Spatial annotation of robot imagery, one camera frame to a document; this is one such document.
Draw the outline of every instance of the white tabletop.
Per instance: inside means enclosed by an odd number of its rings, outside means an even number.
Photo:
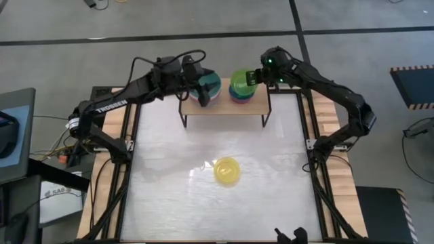
[[[121,231],[125,241],[275,241],[298,227],[320,240],[295,95],[271,95],[258,115],[189,116],[173,97],[142,107]],[[238,160],[234,186],[214,178],[222,157]]]

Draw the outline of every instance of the wooden shelf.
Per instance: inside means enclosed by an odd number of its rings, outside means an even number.
[[[238,104],[231,100],[229,94],[230,79],[222,79],[222,91],[213,104],[202,108],[199,103],[188,99],[181,102],[182,115],[267,115],[270,112],[267,87],[258,85],[252,99],[246,104]]]

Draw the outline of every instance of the small wooden table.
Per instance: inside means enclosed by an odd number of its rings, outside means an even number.
[[[265,85],[259,85],[254,96],[246,104],[238,104],[231,100],[229,85],[231,80],[222,79],[222,91],[215,104],[206,108],[200,107],[199,103],[192,99],[179,102],[179,115],[182,124],[187,127],[188,115],[260,115],[262,126],[265,127],[271,114],[270,92]]]
[[[304,113],[307,118],[309,133],[311,134],[310,137],[314,138],[313,126],[312,126],[312,121],[310,119],[310,112],[309,112],[307,100],[305,98],[303,98],[303,100],[304,100],[303,101]],[[313,91],[313,104],[315,107],[318,126],[321,135],[328,136],[340,128],[338,117],[336,115],[336,108],[334,106],[333,101]],[[128,122],[127,134],[131,134],[132,131],[132,125],[134,122],[134,111],[135,111],[135,106],[132,107],[130,120]],[[119,137],[121,134],[121,127],[123,123],[124,114],[125,114],[125,108],[119,108],[116,110],[112,110],[111,112],[108,112],[106,114],[106,119],[104,121],[104,126],[102,128],[103,131],[114,138]],[[337,155],[348,160],[347,154],[345,152],[334,152],[333,155]],[[109,154],[107,152],[102,152],[96,156],[94,170],[92,172],[92,181],[91,181],[93,189],[95,189],[95,181],[98,172],[102,167],[102,164],[108,158],[109,158]],[[354,228],[356,232],[358,232],[360,235],[364,237],[367,237],[368,234],[366,232],[365,222],[361,214],[359,198],[357,196],[357,191],[355,189],[353,175],[351,173],[350,167],[345,162],[335,157],[330,157],[327,161],[327,165],[328,165],[328,174],[330,176],[330,182],[332,185],[332,191],[333,191],[334,202],[336,204],[336,207],[339,209],[341,214],[344,216],[344,218]],[[124,172],[125,166],[123,165],[122,167],[123,168],[121,169],[121,172]],[[100,216],[106,209],[113,171],[114,171],[114,165],[112,163],[109,163],[102,170],[100,181],[98,183],[98,192],[97,192],[96,203],[94,208],[94,217],[96,220],[100,218]],[[120,173],[118,186],[117,186],[118,188],[122,182],[123,175],[124,173]],[[322,179],[321,171],[318,171],[318,176],[321,180]],[[324,208],[325,223],[327,226],[328,235],[329,237],[333,237],[334,232],[333,232],[333,225],[332,225],[332,218],[330,215],[330,211],[328,211],[328,208],[324,204],[323,204],[323,208]],[[113,215],[111,217],[110,228],[108,232],[109,238],[113,238],[115,236],[115,227],[117,222],[118,209],[119,209],[119,204],[114,210]],[[81,238],[89,232],[90,214],[91,214],[90,197],[87,197],[83,208],[83,214],[81,217],[79,231],[77,233],[77,238]]]

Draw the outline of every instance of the yellow bowl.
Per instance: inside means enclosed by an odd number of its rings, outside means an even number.
[[[231,157],[221,158],[214,165],[214,175],[217,180],[225,184],[232,184],[238,181],[240,173],[241,170],[238,162]]]

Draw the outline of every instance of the concrete floor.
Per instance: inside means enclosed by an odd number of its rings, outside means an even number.
[[[434,1],[296,0],[303,30],[434,26]],[[294,31],[286,0],[129,0],[106,11],[81,0],[9,0],[0,13],[0,42],[221,33]],[[378,116],[372,133],[349,153],[356,185],[401,188],[406,193],[416,234],[432,243],[434,186],[405,165],[401,131],[431,110],[409,111],[390,75],[394,66],[434,64],[434,32],[305,36],[311,62],[337,83],[363,94]],[[239,68],[259,67],[259,55],[280,45],[301,58],[296,36],[240,37],[179,41],[137,41],[67,45],[0,46],[1,92],[37,89],[36,115],[67,117],[95,85],[123,85],[135,56],[156,58],[201,48],[207,68],[227,77]],[[140,64],[135,76],[150,66]],[[345,123],[343,108],[338,108]],[[61,121],[35,119],[32,150],[47,149],[63,131]],[[410,163],[434,180],[429,136],[406,141]],[[43,243],[75,238],[79,216],[44,229]]]

